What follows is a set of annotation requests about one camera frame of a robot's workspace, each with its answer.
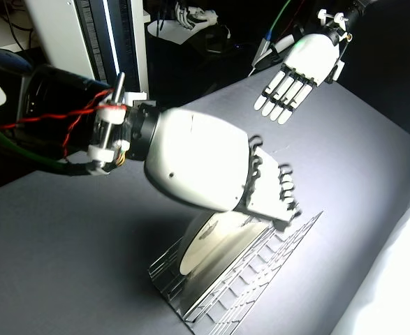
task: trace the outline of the green wire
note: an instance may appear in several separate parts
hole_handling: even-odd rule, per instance
[[[285,11],[286,7],[288,6],[288,4],[290,3],[291,0],[287,0],[287,2],[282,6],[281,11],[279,12],[279,14],[276,16],[276,20],[273,22],[271,28],[270,28],[270,32],[273,31],[274,26],[276,25],[276,23],[279,21],[279,18],[281,17],[282,13]]]
[[[0,144],[7,148],[10,149],[12,151],[14,151],[16,154],[19,154],[25,158],[28,158],[34,162],[46,165],[50,168],[53,168],[55,170],[58,170],[60,172],[63,172],[65,170],[65,163],[59,163],[51,158],[46,158],[43,156],[40,156],[38,154],[35,154],[34,152],[28,151],[26,149],[23,149],[21,147],[19,147],[18,145],[16,145],[14,142],[12,142],[11,140],[9,140],[5,135],[3,135],[2,133],[0,133]]]

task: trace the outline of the white plate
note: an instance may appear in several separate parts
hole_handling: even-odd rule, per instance
[[[180,299],[180,313],[189,314],[219,284],[268,227],[266,222],[252,222],[225,236],[224,240],[188,275]]]
[[[178,248],[177,264],[180,273],[187,275],[197,267],[229,234],[249,219],[248,215],[228,211],[207,211],[195,218],[184,233]]]

